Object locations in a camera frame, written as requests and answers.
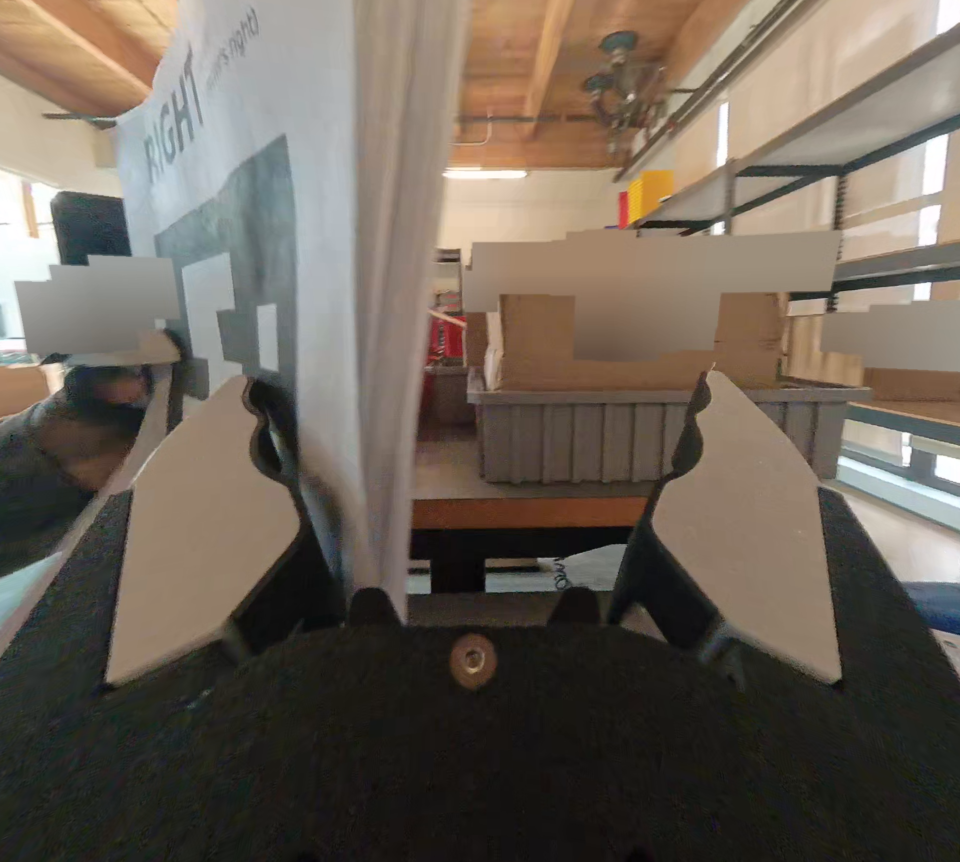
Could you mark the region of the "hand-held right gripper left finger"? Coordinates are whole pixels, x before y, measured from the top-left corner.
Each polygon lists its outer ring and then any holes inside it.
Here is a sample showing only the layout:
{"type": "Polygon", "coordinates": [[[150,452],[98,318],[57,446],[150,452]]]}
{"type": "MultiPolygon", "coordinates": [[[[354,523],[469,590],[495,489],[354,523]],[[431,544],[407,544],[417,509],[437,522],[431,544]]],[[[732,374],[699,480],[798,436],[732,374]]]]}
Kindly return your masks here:
{"type": "Polygon", "coordinates": [[[120,687],[230,640],[308,527],[259,458],[254,382],[227,380],[134,478],[105,683],[120,687]]]}

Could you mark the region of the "ceiling pipe valve assembly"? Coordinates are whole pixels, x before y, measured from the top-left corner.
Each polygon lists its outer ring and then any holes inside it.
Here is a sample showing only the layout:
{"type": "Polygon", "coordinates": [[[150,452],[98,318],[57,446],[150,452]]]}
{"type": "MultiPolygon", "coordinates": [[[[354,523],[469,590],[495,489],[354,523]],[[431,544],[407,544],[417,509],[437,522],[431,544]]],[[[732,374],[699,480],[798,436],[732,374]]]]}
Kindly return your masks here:
{"type": "Polygon", "coordinates": [[[666,114],[666,68],[657,60],[638,58],[639,43],[633,30],[607,34],[598,45],[605,66],[582,83],[589,107],[606,131],[611,158],[624,150],[631,134],[649,139],[666,114]]]}

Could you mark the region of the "blue top wooden desk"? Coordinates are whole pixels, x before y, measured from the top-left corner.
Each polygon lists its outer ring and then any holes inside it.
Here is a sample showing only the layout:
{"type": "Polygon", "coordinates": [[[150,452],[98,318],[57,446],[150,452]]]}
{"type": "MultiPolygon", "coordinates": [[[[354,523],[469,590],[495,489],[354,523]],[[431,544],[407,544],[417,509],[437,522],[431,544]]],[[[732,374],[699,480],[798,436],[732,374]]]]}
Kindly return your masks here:
{"type": "Polygon", "coordinates": [[[902,586],[931,630],[959,636],[958,582],[904,582],[902,586]]]}

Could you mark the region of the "stack of white paper sheets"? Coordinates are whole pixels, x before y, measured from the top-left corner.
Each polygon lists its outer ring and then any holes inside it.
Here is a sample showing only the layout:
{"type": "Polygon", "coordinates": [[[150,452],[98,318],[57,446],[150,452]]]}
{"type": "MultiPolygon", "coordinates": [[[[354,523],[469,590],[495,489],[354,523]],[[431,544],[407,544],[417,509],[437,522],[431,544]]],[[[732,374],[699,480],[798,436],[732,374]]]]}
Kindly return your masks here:
{"type": "Polygon", "coordinates": [[[136,256],[172,260],[181,407],[281,389],[346,597],[407,617],[414,445],[471,0],[178,0],[114,132],[136,256]]]}

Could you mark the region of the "yellow storage bin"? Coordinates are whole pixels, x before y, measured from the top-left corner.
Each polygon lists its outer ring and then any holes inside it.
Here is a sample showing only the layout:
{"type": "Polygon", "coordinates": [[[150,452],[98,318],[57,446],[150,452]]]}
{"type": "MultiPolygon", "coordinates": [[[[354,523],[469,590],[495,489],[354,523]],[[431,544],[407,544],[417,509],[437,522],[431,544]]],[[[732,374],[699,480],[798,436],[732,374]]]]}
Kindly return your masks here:
{"type": "Polygon", "coordinates": [[[625,189],[630,194],[630,226],[656,210],[674,192],[671,169],[644,170],[625,189]]]}

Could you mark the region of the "wooden table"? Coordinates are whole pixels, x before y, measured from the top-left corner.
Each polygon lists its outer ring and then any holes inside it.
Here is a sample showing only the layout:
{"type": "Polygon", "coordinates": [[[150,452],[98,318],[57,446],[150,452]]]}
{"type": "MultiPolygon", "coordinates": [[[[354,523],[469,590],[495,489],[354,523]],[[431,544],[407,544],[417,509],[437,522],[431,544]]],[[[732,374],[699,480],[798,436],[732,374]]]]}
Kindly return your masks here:
{"type": "Polygon", "coordinates": [[[491,576],[530,576],[625,544],[654,483],[487,483],[473,427],[429,425],[414,452],[410,568],[433,594],[493,592],[491,576]]]}

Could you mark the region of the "black monitor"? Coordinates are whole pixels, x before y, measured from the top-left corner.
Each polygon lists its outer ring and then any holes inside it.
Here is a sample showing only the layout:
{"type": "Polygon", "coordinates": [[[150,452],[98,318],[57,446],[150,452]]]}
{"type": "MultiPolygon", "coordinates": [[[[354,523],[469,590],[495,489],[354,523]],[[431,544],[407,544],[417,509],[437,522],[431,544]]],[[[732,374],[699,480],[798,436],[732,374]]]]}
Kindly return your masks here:
{"type": "Polygon", "coordinates": [[[60,191],[51,200],[58,261],[87,265],[90,256],[132,256],[124,201],[60,191]]]}

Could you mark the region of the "person's left hand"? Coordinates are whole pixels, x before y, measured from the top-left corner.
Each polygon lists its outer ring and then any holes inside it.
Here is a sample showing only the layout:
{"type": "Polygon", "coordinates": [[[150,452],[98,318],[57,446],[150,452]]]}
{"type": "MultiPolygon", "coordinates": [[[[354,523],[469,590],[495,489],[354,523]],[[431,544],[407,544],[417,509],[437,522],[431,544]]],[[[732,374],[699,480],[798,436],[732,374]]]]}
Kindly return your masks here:
{"type": "Polygon", "coordinates": [[[142,408],[118,404],[93,414],[52,404],[34,424],[33,439],[69,484],[94,494],[129,456],[145,414],[142,408]]]}

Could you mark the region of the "grey ribbed plastic bin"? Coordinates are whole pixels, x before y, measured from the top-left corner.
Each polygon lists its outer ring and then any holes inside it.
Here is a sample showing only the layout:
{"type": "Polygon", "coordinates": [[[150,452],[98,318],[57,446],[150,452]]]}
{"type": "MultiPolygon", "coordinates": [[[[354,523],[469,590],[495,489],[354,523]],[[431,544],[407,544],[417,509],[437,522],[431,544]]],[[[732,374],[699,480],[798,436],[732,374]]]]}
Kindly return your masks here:
{"type": "MultiPolygon", "coordinates": [[[[479,474],[487,483],[655,482],[670,469],[691,394],[686,391],[490,391],[469,369],[479,474]]],[[[790,383],[744,390],[816,476],[834,478],[847,407],[866,387],[790,383]]]]}

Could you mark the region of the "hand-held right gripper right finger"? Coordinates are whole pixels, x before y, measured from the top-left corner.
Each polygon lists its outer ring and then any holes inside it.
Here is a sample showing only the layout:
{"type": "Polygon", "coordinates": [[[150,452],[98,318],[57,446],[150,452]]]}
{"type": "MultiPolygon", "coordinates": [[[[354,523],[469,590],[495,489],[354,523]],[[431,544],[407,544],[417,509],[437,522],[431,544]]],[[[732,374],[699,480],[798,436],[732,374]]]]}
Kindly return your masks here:
{"type": "Polygon", "coordinates": [[[651,529],[693,594],[705,599],[704,656],[742,643],[827,686],[842,678],[820,482],[788,437],[711,370],[691,402],[651,529]]]}

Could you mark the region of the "person's left forearm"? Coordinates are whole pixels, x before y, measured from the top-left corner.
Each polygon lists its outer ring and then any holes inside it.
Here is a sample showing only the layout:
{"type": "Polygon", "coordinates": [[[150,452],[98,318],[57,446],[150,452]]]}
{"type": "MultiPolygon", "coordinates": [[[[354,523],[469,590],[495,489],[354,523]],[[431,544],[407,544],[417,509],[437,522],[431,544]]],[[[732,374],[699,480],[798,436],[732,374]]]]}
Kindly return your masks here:
{"type": "Polygon", "coordinates": [[[59,392],[1,425],[1,575],[46,558],[98,493],[54,453],[50,439],[79,422],[59,392]]]}

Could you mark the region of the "cardboard box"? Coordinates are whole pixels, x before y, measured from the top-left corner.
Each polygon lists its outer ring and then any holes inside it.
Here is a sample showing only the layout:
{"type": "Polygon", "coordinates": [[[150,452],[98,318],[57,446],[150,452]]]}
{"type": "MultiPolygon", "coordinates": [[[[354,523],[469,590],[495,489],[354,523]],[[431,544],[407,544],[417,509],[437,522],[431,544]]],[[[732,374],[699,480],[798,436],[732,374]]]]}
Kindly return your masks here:
{"type": "Polygon", "coordinates": [[[959,403],[959,373],[866,368],[863,384],[874,402],[959,403]]]}
{"type": "Polygon", "coordinates": [[[40,365],[1,366],[1,419],[14,416],[50,395],[47,374],[40,365]]]}
{"type": "Polygon", "coordinates": [[[788,303],[786,293],[722,294],[715,369],[742,388],[775,388],[785,354],[788,303]]]}
{"type": "Polygon", "coordinates": [[[489,313],[484,377],[488,391],[688,391],[717,362],[714,352],[673,352],[652,361],[574,357],[571,296],[507,294],[489,313]]]}

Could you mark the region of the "red object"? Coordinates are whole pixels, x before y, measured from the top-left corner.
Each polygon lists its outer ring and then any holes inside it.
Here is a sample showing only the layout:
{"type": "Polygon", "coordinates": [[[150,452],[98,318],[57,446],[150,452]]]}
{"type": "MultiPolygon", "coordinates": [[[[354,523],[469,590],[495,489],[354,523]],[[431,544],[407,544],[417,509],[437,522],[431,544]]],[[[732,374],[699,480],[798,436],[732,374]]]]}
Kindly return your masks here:
{"type": "Polygon", "coordinates": [[[428,309],[428,317],[426,367],[464,365],[467,329],[465,317],[435,308],[428,309]]]}

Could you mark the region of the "black metal shelf rack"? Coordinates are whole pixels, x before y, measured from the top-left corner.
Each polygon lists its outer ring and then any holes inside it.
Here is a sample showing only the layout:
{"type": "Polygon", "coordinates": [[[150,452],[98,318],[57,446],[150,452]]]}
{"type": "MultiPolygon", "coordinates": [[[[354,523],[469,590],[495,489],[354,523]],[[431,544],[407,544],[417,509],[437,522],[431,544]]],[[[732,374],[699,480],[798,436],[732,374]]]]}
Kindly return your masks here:
{"type": "Polygon", "coordinates": [[[726,291],[786,291],[787,277],[802,277],[806,260],[762,280],[772,246],[709,245],[692,239],[722,218],[735,219],[824,180],[835,180],[834,208],[842,208],[849,177],[875,164],[958,131],[958,27],[810,115],[792,129],[714,170],[640,221],[637,235],[679,230],[668,239],[642,241],[634,276],[639,298],[668,301],[694,288],[709,302],[726,291]]]}

